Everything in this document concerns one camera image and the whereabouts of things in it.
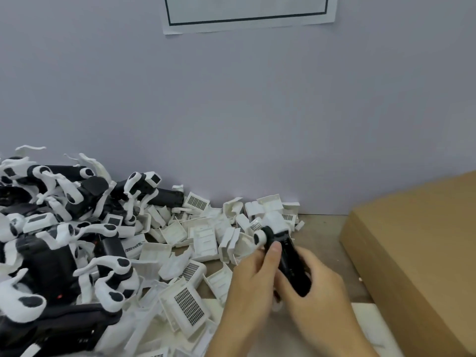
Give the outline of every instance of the wall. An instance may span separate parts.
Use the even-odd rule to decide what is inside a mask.
[[[476,0],[339,0],[336,23],[165,37],[158,0],[0,0],[0,150],[156,170],[216,204],[347,213],[475,167]]]

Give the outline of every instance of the brown table surface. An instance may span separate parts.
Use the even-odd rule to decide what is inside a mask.
[[[292,234],[295,245],[309,249],[318,256],[329,268],[339,273],[344,279],[351,302],[373,303],[365,285],[359,281],[357,270],[339,242],[339,234],[347,216],[300,215],[299,218],[306,224],[299,231]],[[180,255],[185,247],[175,248],[173,251]],[[205,262],[209,276],[223,267],[219,260]],[[201,282],[197,288],[202,298],[215,298],[210,288]]]

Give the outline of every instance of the brown cardboard box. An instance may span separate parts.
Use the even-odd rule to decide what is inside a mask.
[[[406,357],[476,356],[476,172],[355,208],[341,242]]]

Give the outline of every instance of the pile of white plastic parts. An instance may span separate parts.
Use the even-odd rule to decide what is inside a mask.
[[[214,208],[180,185],[170,192],[183,203],[171,208],[154,204],[157,173],[115,182],[84,154],[63,169],[39,164],[39,149],[0,164],[0,357],[202,357],[219,321],[199,284],[224,306],[228,265],[255,251],[265,213],[290,232],[304,225],[299,203],[279,195]],[[213,260],[223,268],[206,276]]]

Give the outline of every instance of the white paper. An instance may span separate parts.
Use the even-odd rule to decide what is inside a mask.
[[[160,0],[163,32],[182,34],[334,22],[337,0]]]

